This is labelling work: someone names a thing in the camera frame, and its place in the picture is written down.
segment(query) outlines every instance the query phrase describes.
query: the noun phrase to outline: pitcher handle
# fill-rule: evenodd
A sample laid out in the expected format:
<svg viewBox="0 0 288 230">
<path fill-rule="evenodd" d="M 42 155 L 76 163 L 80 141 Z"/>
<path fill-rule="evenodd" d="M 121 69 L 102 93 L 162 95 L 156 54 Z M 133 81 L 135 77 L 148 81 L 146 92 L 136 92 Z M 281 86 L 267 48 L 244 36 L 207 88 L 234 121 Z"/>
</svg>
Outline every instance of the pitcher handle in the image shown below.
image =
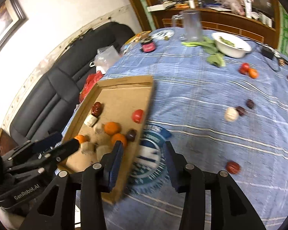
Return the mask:
<svg viewBox="0 0 288 230">
<path fill-rule="evenodd" d="M 182 19 L 182 15 L 174 15 L 174 16 L 172 16 L 171 27 L 176 27 L 178 19 Z"/>
</svg>

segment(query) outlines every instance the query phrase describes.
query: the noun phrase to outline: cardboard tray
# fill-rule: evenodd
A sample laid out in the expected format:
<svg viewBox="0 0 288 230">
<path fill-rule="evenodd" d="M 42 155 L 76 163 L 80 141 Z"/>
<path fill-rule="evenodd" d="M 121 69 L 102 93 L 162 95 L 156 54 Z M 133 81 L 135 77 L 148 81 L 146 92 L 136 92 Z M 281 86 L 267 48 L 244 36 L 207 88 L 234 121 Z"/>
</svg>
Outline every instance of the cardboard tray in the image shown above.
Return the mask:
<svg viewBox="0 0 288 230">
<path fill-rule="evenodd" d="M 145 124 L 145 118 L 141 123 L 133 122 L 131 114 L 137 109 L 142 109 L 145 112 L 144 117 L 146 117 L 152 91 L 153 78 L 151 76 L 133 76 L 99 81 L 82 102 L 62 140 L 62 143 L 64 143 L 76 135 L 82 134 L 88 136 L 93 143 L 97 142 L 99 145 L 107 144 L 111 146 L 110 136 L 107 134 L 96 135 L 91 127 L 83 124 L 96 101 L 104 105 L 103 112 L 98 120 L 100 123 L 109 121 L 120 123 L 122 134 L 126 134 L 130 128 L 137 130 L 135 141 L 128 142 L 124 149 L 116 186 L 111 193 L 102 193 L 102 199 L 106 202 L 117 202 L 123 193 L 133 160 L 137 155 Z M 95 152 L 82 153 L 79 150 L 61 162 L 58 168 L 70 173 L 81 172 L 96 162 L 98 161 Z"/>
</svg>

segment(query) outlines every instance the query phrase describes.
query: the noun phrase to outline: metal bolt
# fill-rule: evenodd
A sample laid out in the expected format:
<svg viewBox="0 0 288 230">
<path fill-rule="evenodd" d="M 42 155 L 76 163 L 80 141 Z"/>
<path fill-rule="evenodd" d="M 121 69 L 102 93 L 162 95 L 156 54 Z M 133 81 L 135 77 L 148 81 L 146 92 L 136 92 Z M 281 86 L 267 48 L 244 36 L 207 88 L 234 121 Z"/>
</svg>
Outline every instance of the metal bolt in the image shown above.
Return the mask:
<svg viewBox="0 0 288 230">
<path fill-rule="evenodd" d="M 188 163 L 188 164 L 186 164 L 185 168 L 186 168 L 187 170 L 192 170 L 192 169 L 194 169 L 194 165 L 191 164 L 191 163 Z"/>
<path fill-rule="evenodd" d="M 93 164 L 93 169 L 99 170 L 100 168 L 101 168 L 101 164 L 100 163 Z"/>
<path fill-rule="evenodd" d="M 61 172 L 59 173 L 59 176 L 60 176 L 60 177 L 65 177 L 65 176 L 67 176 L 67 172 L 66 172 L 65 170 L 61 171 Z"/>
<path fill-rule="evenodd" d="M 223 177 L 227 177 L 227 176 L 228 176 L 228 173 L 227 173 L 227 171 L 225 171 L 225 170 L 221 170 L 221 171 L 220 171 L 220 175 L 223 176 Z"/>
<path fill-rule="evenodd" d="M 37 172 L 40 173 L 40 174 L 43 173 L 44 171 L 45 171 L 44 168 L 39 168 L 39 169 L 37 170 Z"/>
</svg>

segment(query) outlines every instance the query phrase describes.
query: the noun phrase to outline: orange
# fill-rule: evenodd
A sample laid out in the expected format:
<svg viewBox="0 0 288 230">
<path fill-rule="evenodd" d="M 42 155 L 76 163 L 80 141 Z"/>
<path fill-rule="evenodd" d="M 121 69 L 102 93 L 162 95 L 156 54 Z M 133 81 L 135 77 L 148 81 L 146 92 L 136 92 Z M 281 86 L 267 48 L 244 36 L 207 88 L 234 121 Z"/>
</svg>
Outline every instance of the orange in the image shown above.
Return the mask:
<svg viewBox="0 0 288 230">
<path fill-rule="evenodd" d="M 116 122 L 108 122 L 105 124 L 103 130 L 109 136 L 113 136 L 114 134 L 119 133 L 121 131 L 121 126 L 119 125 L 119 123 Z"/>
<path fill-rule="evenodd" d="M 79 141 L 79 144 L 82 144 L 82 143 L 88 141 L 88 138 L 86 136 L 83 136 L 83 135 L 77 135 L 74 138 Z"/>
<path fill-rule="evenodd" d="M 116 133 L 111 137 L 111 144 L 114 145 L 116 141 L 121 141 L 123 146 L 127 146 L 127 139 L 123 134 Z"/>
<path fill-rule="evenodd" d="M 250 76 L 252 79 L 256 79 L 256 78 L 259 76 L 257 70 L 254 69 L 254 68 L 250 68 L 250 69 L 248 70 L 248 74 L 249 74 L 249 76 Z"/>
</svg>

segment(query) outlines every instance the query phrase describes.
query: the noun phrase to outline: transparent jug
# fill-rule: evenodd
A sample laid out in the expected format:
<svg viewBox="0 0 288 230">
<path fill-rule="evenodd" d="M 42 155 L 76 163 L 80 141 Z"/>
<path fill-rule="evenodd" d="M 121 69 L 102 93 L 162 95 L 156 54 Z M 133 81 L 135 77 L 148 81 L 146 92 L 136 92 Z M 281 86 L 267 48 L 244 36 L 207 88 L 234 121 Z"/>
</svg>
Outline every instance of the transparent jug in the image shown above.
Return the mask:
<svg viewBox="0 0 288 230">
<path fill-rule="evenodd" d="M 172 16 L 172 27 L 176 27 L 178 19 L 183 20 L 187 42 L 198 42 L 203 40 L 203 30 L 199 11 L 191 9 L 183 10 L 179 15 Z"/>
</svg>

